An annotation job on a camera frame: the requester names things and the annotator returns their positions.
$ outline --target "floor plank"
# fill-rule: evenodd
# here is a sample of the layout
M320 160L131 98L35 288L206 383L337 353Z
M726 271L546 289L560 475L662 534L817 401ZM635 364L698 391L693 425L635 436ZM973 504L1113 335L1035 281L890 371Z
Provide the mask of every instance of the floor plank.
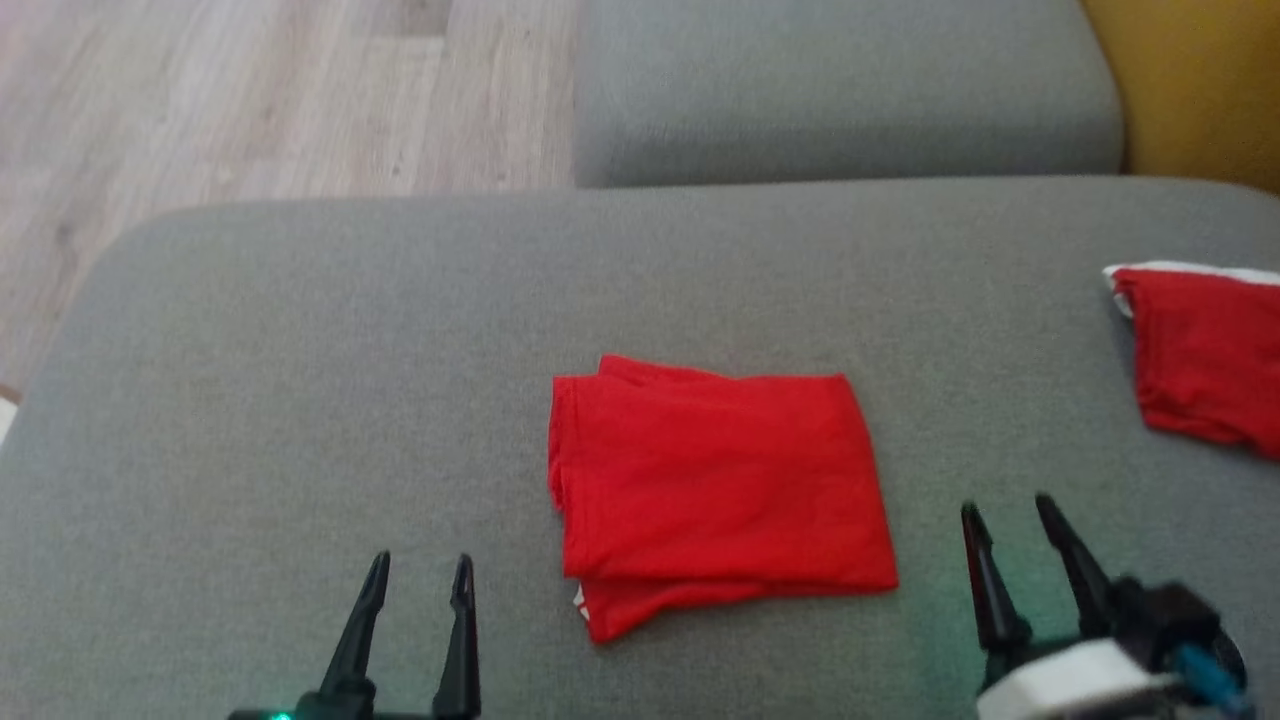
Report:
M570 184L579 3L4 0L0 383L159 213Z

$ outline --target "gray sofa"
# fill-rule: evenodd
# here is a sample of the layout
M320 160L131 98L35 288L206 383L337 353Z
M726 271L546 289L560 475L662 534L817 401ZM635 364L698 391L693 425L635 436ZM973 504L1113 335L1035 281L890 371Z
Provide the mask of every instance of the gray sofa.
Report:
M1212 598L1275 706L1280 473L1143 427L1101 269L1280 266L1276 228L1274 197L1134 178L161 218L102 258L0 451L0 706L291 706L387 547L384 710L429 702L468 551L486 717L964 716L982 655L961 501L1037 630L1074 623L1038 489L1107 570ZM559 571L545 433L552 375L603 352L846 373L901 588L673 612L593 647Z
M577 184L1115 173L1078 0L585 0Z

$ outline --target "yellow cushion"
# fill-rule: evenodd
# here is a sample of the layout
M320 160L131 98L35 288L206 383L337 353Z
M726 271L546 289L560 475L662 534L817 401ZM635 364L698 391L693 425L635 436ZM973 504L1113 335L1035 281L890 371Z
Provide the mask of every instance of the yellow cushion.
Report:
M1129 172L1280 193L1280 3L1083 3L1120 86Z

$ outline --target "folded red shirt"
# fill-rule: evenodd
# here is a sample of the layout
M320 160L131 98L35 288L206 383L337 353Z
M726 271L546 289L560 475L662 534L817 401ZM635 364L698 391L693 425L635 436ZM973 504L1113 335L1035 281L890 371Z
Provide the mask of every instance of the folded red shirt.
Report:
M730 379L605 356L553 386L548 482L591 639L667 607L897 587L842 375Z
M1133 318L1143 420L1280 459L1280 274L1157 261L1106 275Z

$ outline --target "gray ottoman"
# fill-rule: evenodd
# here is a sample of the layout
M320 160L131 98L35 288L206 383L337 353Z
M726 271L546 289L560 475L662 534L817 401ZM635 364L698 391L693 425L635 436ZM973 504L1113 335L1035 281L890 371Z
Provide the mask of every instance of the gray ottoman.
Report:
M1115 173L1076 0L588 0L588 187Z
M394 555L370 674L426 707L476 562L485 716L956 717L982 674L959 509L1042 633L1032 496L1183 578L1280 702L1280 470L1142 425L1103 265L1280 266L1280 202L974 179L241 205L119 241L0 454L0 706L219 717L324 674ZM591 647L547 496L556 373L602 352L846 373L901 588L672 612Z

